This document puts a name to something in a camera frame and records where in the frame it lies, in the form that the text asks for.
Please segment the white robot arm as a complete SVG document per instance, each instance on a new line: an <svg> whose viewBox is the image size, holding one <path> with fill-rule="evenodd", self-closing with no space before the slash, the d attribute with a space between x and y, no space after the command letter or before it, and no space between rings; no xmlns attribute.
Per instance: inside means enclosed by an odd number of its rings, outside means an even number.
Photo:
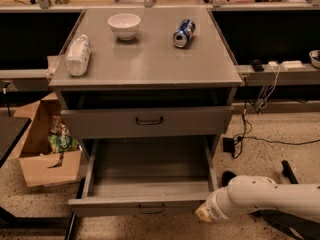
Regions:
<svg viewBox="0 0 320 240"><path fill-rule="evenodd" d="M320 222L318 184L277 184L264 176L236 176L225 187L212 192L196 210L205 222L260 210L276 210Z"/></svg>

